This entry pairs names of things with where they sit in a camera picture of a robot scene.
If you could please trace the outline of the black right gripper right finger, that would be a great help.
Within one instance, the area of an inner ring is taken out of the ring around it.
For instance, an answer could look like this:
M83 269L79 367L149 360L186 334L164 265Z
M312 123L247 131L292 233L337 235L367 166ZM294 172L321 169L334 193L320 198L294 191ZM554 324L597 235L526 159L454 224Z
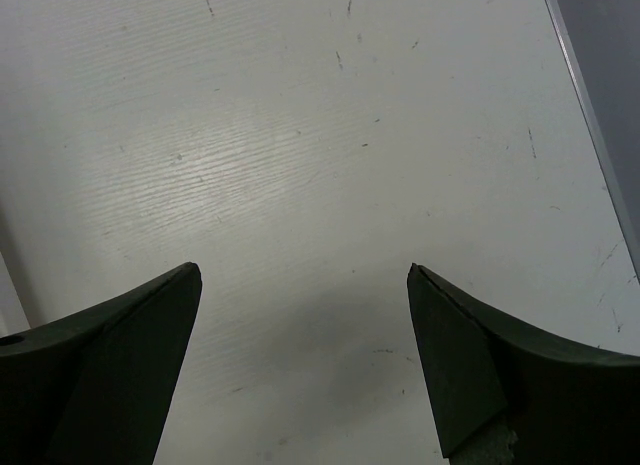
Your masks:
M639 360L487 305L435 272L407 277L440 450L452 464L635 464Z

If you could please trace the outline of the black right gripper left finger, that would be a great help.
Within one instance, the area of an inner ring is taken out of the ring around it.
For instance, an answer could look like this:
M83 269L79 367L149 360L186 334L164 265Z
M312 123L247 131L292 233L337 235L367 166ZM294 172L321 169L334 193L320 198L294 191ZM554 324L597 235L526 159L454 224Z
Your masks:
M201 297L191 262L1 340L4 464L153 463Z

